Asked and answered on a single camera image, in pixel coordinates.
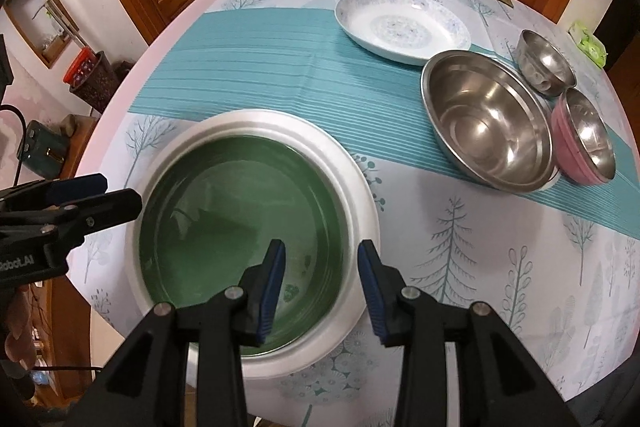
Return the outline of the person's hand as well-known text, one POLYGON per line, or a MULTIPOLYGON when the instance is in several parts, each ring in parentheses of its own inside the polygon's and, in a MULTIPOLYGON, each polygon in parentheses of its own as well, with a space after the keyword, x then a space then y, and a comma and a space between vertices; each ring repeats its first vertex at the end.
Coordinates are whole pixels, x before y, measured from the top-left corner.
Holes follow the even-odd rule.
POLYGON ((4 351, 10 361, 29 371, 37 360, 37 350, 32 337, 32 291, 28 285, 18 288, 3 316, 8 331, 4 351))

